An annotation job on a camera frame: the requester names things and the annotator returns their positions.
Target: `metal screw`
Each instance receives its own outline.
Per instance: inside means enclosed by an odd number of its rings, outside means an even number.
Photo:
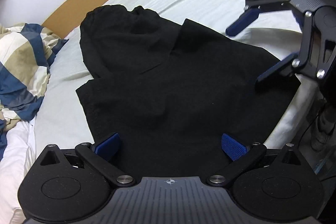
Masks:
[[[133,181],[133,178],[129,175],[121,175],[117,177],[117,181],[121,184],[128,184]]]
[[[293,68],[297,68],[300,64],[300,60],[298,60],[297,58],[293,60],[292,62],[292,67]]]
[[[211,177],[209,177],[209,181],[212,183],[223,183],[225,181],[225,177],[221,176],[221,175],[213,175]]]
[[[320,70],[318,70],[316,76],[317,76],[318,79],[323,79],[325,73],[326,72],[323,69],[320,69]]]

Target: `striped blanket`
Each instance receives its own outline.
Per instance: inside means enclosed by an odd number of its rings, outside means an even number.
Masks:
[[[39,110],[49,67],[67,41],[38,24],[0,27],[0,160],[6,132]]]

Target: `bed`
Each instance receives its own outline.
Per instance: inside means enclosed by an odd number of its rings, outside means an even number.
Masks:
[[[105,4],[122,4],[128,10],[141,5],[178,24],[182,24],[185,18],[189,18],[225,34],[226,27],[243,12],[245,2],[244,0],[109,0]],[[25,135],[23,139],[26,140],[26,150],[30,151],[30,160],[21,160],[23,166],[19,168],[24,168],[24,171],[17,171],[23,174],[11,187],[12,195],[15,195],[15,197],[11,197],[12,207],[13,204],[19,206],[15,190],[18,188],[20,180],[23,179],[33,163],[32,159],[37,157],[46,145],[54,143],[61,149],[70,149],[81,142],[93,143],[76,94],[78,87],[92,79],[82,61],[79,27],[72,30],[66,38],[69,39],[68,42],[59,51],[50,68],[51,77],[36,120],[30,123],[19,122],[19,126],[8,132],[9,136]],[[235,40],[263,47],[278,59],[283,59],[289,53],[299,50],[301,34],[292,13],[286,11],[261,15]],[[303,76],[298,77],[301,85],[278,125],[266,140],[265,145],[268,148],[282,148],[293,138],[315,98],[318,90],[317,85]],[[8,177],[1,178],[0,175],[0,183],[1,179],[8,180]],[[18,207],[17,221],[14,219],[16,222],[13,223],[20,223],[22,219],[22,211]]]

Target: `folded black clothing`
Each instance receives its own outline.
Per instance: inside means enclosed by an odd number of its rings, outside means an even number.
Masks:
[[[80,28],[94,79],[77,94],[92,136],[118,132],[111,163],[137,180],[215,174],[230,163],[222,134],[263,143],[300,85],[291,77],[257,92],[258,75],[278,62],[272,54],[142,7],[97,8]]]

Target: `black garment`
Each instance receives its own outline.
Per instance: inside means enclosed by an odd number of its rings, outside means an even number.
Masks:
[[[84,63],[95,79],[78,88],[95,140],[118,132],[113,164],[137,179],[215,174],[229,164],[221,136],[264,142],[299,81],[256,93],[258,75],[278,59],[186,19],[178,25],[142,7],[89,12]]]

